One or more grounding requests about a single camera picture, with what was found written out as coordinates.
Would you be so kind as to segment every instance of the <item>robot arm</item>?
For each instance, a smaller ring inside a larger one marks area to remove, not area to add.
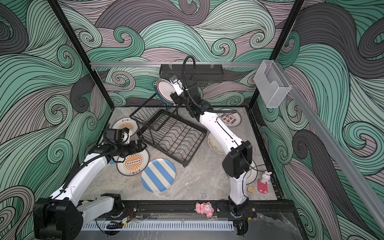
[[[82,226],[98,216],[108,213],[118,217],[121,214],[122,206],[118,194],[103,194],[95,201],[76,207],[94,177],[114,156],[125,158],[147,147],[140,140],[137,143],[129,142],[128,129],[107,129],[105,136],[106,144],[96,145],[89,151],[79,171],[67,186],[64,183],[50,198],[36,201],[33,206],[39,207],[33,212],[36,238],[72,240],[79,234]]]
[[[201,107],[193,103],[198,103],[208,110],[213,109],[207,101],[200,99],[195,82],[189,82],[188,86],[183,86],[180,79],[176,76],[171,77],[169,81],[175,89],[175,92],[171,94],[173,101],[178,105],[184,103],[190,115],[202,123],[215,136],[227,154],[222,165],[230,177],[230,212],[235,217],[242,216],[248,201],[248,197],[244,193],[246,192],[245,175],[249,171],[252,161],[251,143],[249,141],[244,142],[236,136],[221,119],[218,120],[217,113],[202,111]]]

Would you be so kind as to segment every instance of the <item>black frame post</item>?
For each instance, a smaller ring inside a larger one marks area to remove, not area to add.
[[[91,68],[90,59],[88,58],[88,55],[84,51],[83,47],[80,44],[80,41],[76,37],[76,34],[74,33],[68,19],[65,17],[65,14],[63,10],[61,9],[59,3],[57,0],[47,0],[49,5],[51,6],[51,9],[55,13],[57,19],[59,20],[61,26],[63,27],[64,31],[67,33],[68,38],[71,40],[75,50],[79,54],[81,60],[85,64],[85,66],[88,69],[89,74],[91,75],[93,81],[96,83],[97,87],[100,89],[101,94],[104,96],[105,100],[107,101],[109,107],[111,110],[114,110],[114,104],[112,102],[111,97],[109,96],[107,90],[105,89],[103,82],[101,81],[98,73]]]
[[[269,60],[276,60],[279,56],[279,53],[289,35],[291,32],[291,29],[293,27],[293,24],[296,21],[297,15],[299,15],[299,12],[301,10],[301,7],[303,6],[304,0],[296,0],[295,3],[292,6],[291,12],[288,15],[288,18],[285,20],[284,27],[281,31],[281,34],[279,38],[277,39],[275,48],[273,49],[271,56],[269,57]],[[256,103],[256,99],[259,96],[259,91],[255,91],[253,93],[253,96],[251,98],[251,101],[249,102],[248,107],[252,108],[254,104]]]

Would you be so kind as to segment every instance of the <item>wall-mounted black basket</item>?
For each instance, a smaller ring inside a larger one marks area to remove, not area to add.
[[[147,117],[144,113],[153,113],[153,115],[149,119],[138,118],[139,111],[141,111],[140,116]],[[207,135],[206,129],[180,117],[177,114],[177,108],[164,106],[147,109],[145,106],[140,106],[131,114],[131,118],[138,122],[137,136],[139,139],[165,153],[184,167],[189,164]]]

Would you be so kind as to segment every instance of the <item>white plate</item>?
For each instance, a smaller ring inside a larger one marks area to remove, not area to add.
[[[236,110],[233,110],[230,108],[223,108],[223,109],[220,109],[220,111],[236,112]],[[223,113],[220,115],[220,118],[223,121],[223,123],[228,127],[236,127],[241,123],[241,116],[238,113],[233,113],[233,114]]]
[[[123,129],[125,127],[129,129],[130,136],[135,134],[138,129],[136,121],[131,118],[122,118],[112,126],[113,129]]]
[[[149,163],[149,154],[147,150],[129,155],[124,162],[118,162],[116,167],[124,176],[133,176],[143,171]]]
[[[254,167],[255,169],[257,169],[257,167],[255,167],[256,165],[253,161],[251,163],[251,166]],[[245,174],[245,184],[253,183],[256,180],[256,178],[257,178],[257,171],[253,170],[252,168],[249,168],[249,171]]]
[[[172,98],[170,97],[170,95],[171,95],[171,93],[174,93],[176,91],[170,82],[167,82],[165,80],[160,80],[157,82],[156,88],[159,91],[160,95],[166,101],[168,101],[170,103],[174,103]]]
[[[221,153],[221,154],[225,154],[225,151],[223,149],[223,147],[221,146],[221,144],[218,142],[218,140],[215,138],[215,136],[213,136],[212,133],[210,133],[208,135],[208,145],[215,151],[215,152],[218,152],[218,153]]]

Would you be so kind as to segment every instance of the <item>pink figurine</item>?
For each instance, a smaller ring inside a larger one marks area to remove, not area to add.
[[[195,211],[198,214],[206,214],[207,217],[212,217],[214,213],[214,209],[212,208],[212,204],[210,202],[207,202],[207,203],[203,202],[202,204],[197,202]]]
[[[260,193],[268,193],[267,184],[269,184],[269,180],[271,180],[271,174],[272,172],[265,171],[265,173],[262,174],[262,177],[257,180],[257,189]]]

